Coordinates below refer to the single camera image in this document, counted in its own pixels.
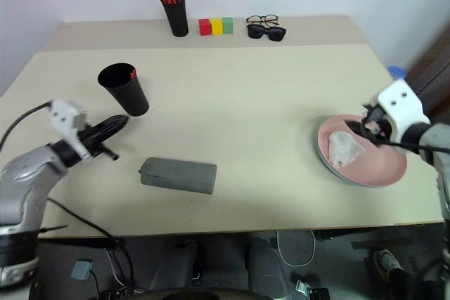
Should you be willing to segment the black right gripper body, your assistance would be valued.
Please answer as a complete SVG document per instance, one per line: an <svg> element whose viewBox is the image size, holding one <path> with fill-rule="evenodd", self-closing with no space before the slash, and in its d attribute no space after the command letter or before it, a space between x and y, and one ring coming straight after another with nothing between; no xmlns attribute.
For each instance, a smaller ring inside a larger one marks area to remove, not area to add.
<svg viewBox="0 0 450 300"><path fill-rule="evenodd" d="M366 138L374 145L385 144L390 140L392 127L380 106L373 106L373 109L365 116L365 127L368 132Z"/></svg>

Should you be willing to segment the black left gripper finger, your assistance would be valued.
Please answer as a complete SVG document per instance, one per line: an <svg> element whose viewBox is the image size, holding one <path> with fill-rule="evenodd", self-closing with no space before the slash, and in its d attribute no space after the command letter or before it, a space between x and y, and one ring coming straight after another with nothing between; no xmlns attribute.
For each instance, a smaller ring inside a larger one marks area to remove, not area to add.
<svg viewBox="0 0 450 300"><path fill-rule="evenodd" d="M93 127L91 133L89 134L89 142L91 144L102 143L103 141L111 138L118 132L97 132Z"/></svg>
<svg viewBox="0 0 450 300"><path fill-rule="evenodd" d="M97 132L118 132L122 130L129 121L127 115L113 115L102 122L99 122L93 128Z"/></svg>

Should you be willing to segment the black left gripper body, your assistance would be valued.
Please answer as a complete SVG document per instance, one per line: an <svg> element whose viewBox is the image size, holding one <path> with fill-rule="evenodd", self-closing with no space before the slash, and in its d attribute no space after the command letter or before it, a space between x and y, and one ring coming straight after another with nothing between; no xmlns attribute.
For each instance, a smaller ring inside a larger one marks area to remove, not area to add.
<svg viewBox="0 0 450 300"><path fill-rule="evenodd" d="M102 143L91 144L89 142L89 134L91 133L91 129L87 129L84 131L80 131L78 133L79 139L84 145L84 147L89 151L92 157L96 157L102 153L109 156L113 161L119 159L119 155L105 147Z"/></svg>

